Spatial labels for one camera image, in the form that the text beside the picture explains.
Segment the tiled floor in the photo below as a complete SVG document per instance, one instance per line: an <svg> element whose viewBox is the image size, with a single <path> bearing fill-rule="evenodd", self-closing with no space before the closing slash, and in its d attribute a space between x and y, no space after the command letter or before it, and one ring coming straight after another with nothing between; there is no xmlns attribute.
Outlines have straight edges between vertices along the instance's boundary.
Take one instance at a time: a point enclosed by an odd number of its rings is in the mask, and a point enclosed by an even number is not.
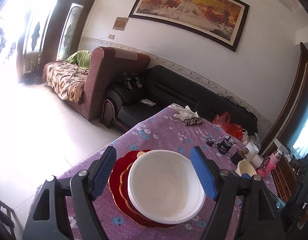
<svg viewBox="0 0 308 240"><path fill-rule="evenodd" d="M0 67L0 199L16 211L19 240L37 186L122 133L88 122L44 84L17 84L12 66Z"/></svg>

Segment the white bowl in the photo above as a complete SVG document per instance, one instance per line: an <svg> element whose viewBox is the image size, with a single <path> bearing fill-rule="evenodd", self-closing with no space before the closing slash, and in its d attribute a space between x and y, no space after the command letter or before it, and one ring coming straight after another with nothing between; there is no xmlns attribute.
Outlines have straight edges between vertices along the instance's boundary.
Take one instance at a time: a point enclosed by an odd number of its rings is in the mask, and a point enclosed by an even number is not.
<svg viewBox="0 0 308 240"><path fill-rule="evenodd" d="M149 151L133 163L128 175L128 195L141 214L163 224L190 220L205 201L191 161L166 150Z"/></svg>
<svg viewBox="0 0 308 240"><path fill-rule="evenodd" d="M256 175L254 167L245 160L242 160L237 164L237 169L235 172L240 176L242 176L245 173L247 173L250 177Z"/></svg>

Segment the framed painting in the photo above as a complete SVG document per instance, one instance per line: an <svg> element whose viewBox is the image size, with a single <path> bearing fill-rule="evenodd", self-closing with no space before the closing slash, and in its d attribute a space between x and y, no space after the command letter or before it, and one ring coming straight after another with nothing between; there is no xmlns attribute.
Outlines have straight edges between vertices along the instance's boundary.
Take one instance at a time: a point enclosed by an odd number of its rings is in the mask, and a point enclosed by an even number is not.
<svg viewBox="0 0 308 240"><path fill-rule="evenodd" d="M239 0L136 0L129 17L176 26L235 51L248 8Z"/></svg>

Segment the patterned blanket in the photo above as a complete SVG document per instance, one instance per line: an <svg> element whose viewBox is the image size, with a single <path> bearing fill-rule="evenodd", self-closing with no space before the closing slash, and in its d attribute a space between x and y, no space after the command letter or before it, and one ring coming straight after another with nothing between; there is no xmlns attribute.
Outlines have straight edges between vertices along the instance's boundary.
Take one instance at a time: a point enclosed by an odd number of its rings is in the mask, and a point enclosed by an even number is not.
<svg viewBox="0 0 308 240"><path fill-rule="evenodd" d="M207 138L218 140L228 135L223 129L204 119L204 122L200 125L185 126L179 119L174 118L174 114L177 114L177 112L167 107L153 117L137 124L109 145L115 147L117 158L123 157L129 151L144 149L171 150L188 158L190 149L193 146L200 146L207 158L214 160L220 169L236 170L237 166L230 161L230 157L237 149L242 147L239 140L231 138L231 141L235 142L236 145L226 155L221 155L216 148L216 143L209 147L206 145L206 141ZM71 177L80 170L88 169L94 160L101 157L106 148L107 146L73 166L59 178ZM264 182L271 191L277 194L270 174L264 179ZM72 198L66 197L66 202L74 239L82 240ZM193 219L174 228L164 229L145 228L124 215L116 206L108 185L93 204L110 240L199 240L214 206L214 202L207 197L202 210ZM237 198L226 240L234 237L240 208L241 200Z"/></svg>
<svg viewBox="0 0 308 240"><path fill-rule="evenodd" d="M56 61L45 65L43 82L47 82L62 100L81 105L81 95L88 73L89 69L81 69L76 64Z"/></svg>

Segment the metal screw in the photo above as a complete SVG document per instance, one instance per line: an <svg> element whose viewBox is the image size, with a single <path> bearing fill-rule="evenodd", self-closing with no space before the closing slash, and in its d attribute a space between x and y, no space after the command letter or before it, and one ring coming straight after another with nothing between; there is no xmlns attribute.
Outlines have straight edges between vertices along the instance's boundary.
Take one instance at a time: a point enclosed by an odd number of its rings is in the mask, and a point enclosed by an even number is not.
<svg viewBox="0 0 308 240"><path fill-rule="evenodd" d="M48 181L48 182L51 182L51 181L53 181L54 180L54 176L49 176L46 180Z"/></svg>
<svg viewBox="0 0 308 240"><path fill-rule="evenodd" d="M220 174L221 174L222 176L228 176L230 173L229 173L229 171L227 171L227 170L221 170L221 171L220 171Z"/></svg>
<svg viewBox="0 0 308 240"><path fill-rule="evenodd" d="M260 181L262 178L260 175L256 174L253 176L253 179L256 180L256 181Z"/></svg>
<svg viewBox="0 0 308 240"><path fill-rule="evenodd" d="M78 176L81 176L81 177L85 176L86 174L87 174L86 170L81 170L78 172Z"/></svg>

